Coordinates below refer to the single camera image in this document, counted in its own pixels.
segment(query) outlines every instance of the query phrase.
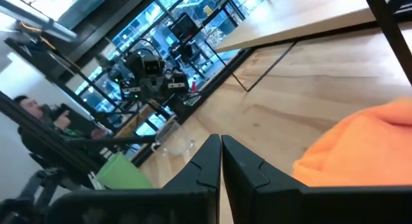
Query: orange fabric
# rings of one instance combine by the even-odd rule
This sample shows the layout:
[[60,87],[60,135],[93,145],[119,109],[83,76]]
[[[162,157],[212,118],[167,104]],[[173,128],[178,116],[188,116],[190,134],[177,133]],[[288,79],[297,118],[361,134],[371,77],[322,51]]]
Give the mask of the orange fabric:
[[359,111],[294,164],[308,186],[412,185],[412,99]]

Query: wooden tabletop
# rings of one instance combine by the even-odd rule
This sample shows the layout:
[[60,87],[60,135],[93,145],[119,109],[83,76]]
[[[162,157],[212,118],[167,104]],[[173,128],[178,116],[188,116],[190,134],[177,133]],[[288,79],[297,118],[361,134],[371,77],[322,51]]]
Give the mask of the wooden tabletop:
[[259,46],[374,20],[366,0],[266,0],[216,51]]

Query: man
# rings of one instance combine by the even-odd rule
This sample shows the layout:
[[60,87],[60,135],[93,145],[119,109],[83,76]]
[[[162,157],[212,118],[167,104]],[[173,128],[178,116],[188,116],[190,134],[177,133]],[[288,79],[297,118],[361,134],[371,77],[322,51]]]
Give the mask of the man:
[[[93,130],[90,135],[86,135],[77,130],[69,129],[71,123],[68,118],[69,111],[58,111],[57,107],[51,108],[49,105],[40,105],[36,100],[20,95],[14,98],[14,102],[18,103],[29,114],[40,120],[44,125],[56,132],[65,140],[74,138],[92,138],[99,139],[106,135],[106,132],[101,129]],[[61,156],[53,152],[49,147],[39,140],[37,136],[32,135],[29,131],[19,127],[18,132],[24,146],[36,156],[37,163],[42,167],[62,167],[67,170],[69,177],[77,183],[91,187],[86,175],[71,170],[72,166],[65,162]]]

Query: green object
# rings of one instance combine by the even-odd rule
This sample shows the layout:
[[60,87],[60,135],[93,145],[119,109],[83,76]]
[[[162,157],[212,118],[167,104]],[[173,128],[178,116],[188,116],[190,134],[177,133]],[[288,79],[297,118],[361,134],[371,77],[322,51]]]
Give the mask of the green object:
[[122,153],[116,153],[100,169],[96,180],[109,189],[150,189],[152,185]]

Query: white wall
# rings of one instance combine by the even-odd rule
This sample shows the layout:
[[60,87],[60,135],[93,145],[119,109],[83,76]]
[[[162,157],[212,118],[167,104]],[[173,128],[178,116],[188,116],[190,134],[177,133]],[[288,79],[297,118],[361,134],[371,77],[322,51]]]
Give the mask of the white wall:
[[[15,53],[9,53],[12,63],[0,70],[0,91],[11,98],[27,95],[40,103],[68,104],[88,114],[65,95],[57,86],[48,82],[35,68],[25,63]],[[0,113],[0,201],[18,195],[29,177],[40,167],[28,155],[17,133],[17,124]],[[59,188],[56,197],[67,190]]]

